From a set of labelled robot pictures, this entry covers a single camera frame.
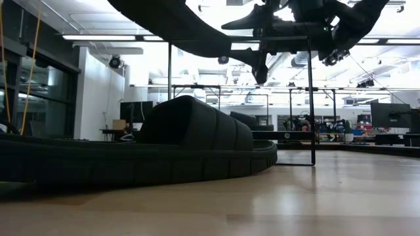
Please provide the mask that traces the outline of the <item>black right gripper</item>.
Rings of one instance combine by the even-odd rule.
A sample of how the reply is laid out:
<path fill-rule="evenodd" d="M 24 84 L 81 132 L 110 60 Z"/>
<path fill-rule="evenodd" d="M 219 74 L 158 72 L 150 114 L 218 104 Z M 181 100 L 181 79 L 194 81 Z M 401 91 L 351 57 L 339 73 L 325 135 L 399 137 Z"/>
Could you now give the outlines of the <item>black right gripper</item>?
<path fill-rule="evenodd" d="M 311 49 L 318 52 L 318 58 L 325 59 L 335 50 L 331 22 L 335 15 L 330 11 L 330 0 L 262 0 L 264 5 L 255 4 L 253 10 L 243 18 L 225 23 L 224 30 L 246 30 L 262 28 L 263 37 L 307 37 Z M 282 20 L 276 12 L 289 8 L 292 20 Z M 267 81 L 267 52 L 259 51 L 257 64 L 252 73 L 257 84 Z"/>

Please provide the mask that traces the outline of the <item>black computer monitor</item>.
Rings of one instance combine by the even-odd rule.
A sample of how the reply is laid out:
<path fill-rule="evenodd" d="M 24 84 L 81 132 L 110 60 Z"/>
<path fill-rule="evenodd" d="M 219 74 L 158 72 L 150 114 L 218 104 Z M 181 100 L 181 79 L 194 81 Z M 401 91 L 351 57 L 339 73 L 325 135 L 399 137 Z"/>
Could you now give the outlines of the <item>black computer monitor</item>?
<path fill-rule="evenodd" d="M 408 104 L 371 103 L 371 122 L 376 128 L 410 128 L 411 108 Z"/>
<path fill-rule="evenodd" d="M 120 119 L 128 123 L 143 123 L 153 109 L 153 102 L 121 102 Z"/>
<path fill-rule="evenodd" d="M 420 109 L 411 109 L 410 132 L 420 134 Z"/>

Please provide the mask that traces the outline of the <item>dark office desk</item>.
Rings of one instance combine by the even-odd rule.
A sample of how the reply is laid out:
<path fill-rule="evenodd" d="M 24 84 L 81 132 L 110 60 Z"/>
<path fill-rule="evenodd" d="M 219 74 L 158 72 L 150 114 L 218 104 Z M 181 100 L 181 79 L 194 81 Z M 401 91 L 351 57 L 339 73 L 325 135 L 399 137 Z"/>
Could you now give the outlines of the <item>dark office desk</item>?
<path fill-rule="evenodd" d="M 110 142 L 131 142 L 135 137 L 125 130 L 100 129 L 105 141 Z"/>

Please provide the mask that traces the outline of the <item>black metal workstation frame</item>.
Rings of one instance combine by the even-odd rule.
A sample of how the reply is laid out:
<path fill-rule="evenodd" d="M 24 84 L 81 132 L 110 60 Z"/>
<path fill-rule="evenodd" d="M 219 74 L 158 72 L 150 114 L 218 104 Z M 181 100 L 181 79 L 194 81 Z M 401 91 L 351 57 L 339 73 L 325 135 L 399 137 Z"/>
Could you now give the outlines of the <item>black metal workstation frame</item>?
<path fill-rule="evenodd" d="M 297 125 L 294 123 L 295 117 L 293 116 L 293 97 L 292 94 L 308 94 L 314 95 L 316 92 L 322 92 L 333 101 L 333 122 L 337 122 L 337 106 L 336 106 L 336 92 L 339 88 L 328 87 L 260 87 L 260 86 L 227 86 L 227 85 L 173 85 L 173 98 L 177 97 L 184 89 L 201 89 L 210 90 L 213 96 L 218 98 L 218 109 L 221 108 L 221 101 L 223 96 L 265 96 L 267 115 L 269 115 L 270 106 L 275 106 L 277 99 L 271 98 L 275 94 L 288 94 L 289 116 L 286 123 L 289 123 L 289 130 L 298 130 Z"/>

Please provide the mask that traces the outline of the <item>wooden shelf with black frame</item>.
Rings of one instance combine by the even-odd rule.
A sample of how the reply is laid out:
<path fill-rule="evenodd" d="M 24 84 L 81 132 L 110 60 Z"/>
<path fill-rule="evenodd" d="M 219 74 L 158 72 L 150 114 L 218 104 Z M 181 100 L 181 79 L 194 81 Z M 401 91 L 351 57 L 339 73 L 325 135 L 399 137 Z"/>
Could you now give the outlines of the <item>wooden shelf with black frame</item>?
<path fill-rule="evenodd" d="M 228 40 L 231 43 L 265 43 L 271 41 L 304 41 L 306 44 L 307 53 L 309 56 L 312 56 L 311 49 L 311 40 L 307 36 L 291 36 L 291 37 L 250 37 L 250 36 L 229 36 Z M 175 96 L 175 91 L 178 87 L 186 87 L 186 85 L 174 85 L 172 84 L 172 46 L 175 43 L 193 43 L 199 42 L 199 39 L 177 39 L 174 41 L 168 42 L 168 78 L 167 78 L 167 88 L 168 88 L 168 99 L 171 99 Z M 310 141 L 310 152 L 311 158 L 309 163 L 303 163 L 303 167 L 313 167 L 316 164 L 316 131 L 315 131 L 315 121 L 314 121 L 314 87 L 312 84 L 312 59 L 308 59 L 308 86 L 304 88 L 308 93 L 309 97 L 309 108 L 310 108 L 310 125 L 311 128 L 309 131 L 254 131 L 253 137 L 255 140 L 280 140 L 280 141 L 290 141 L 290 140 L 306 140 Z"/>

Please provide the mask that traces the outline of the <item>black aluminium table frame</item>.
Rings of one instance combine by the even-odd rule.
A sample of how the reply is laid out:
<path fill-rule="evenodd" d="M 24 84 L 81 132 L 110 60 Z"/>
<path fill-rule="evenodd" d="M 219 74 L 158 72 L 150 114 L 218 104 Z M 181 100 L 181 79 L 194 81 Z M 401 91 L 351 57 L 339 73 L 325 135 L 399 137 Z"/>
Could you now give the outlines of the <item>black aluminium table frame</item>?
<path fill-rule="evenodd" d="M 279 150 L 311 150 L 310 144 L 276 144 Z M 354 144 L 316 144 L 315 149 L 322 151 L 353 151 L 378 155 L 393 155 L 420 159 L 420 147 L 354 145 Z"/>

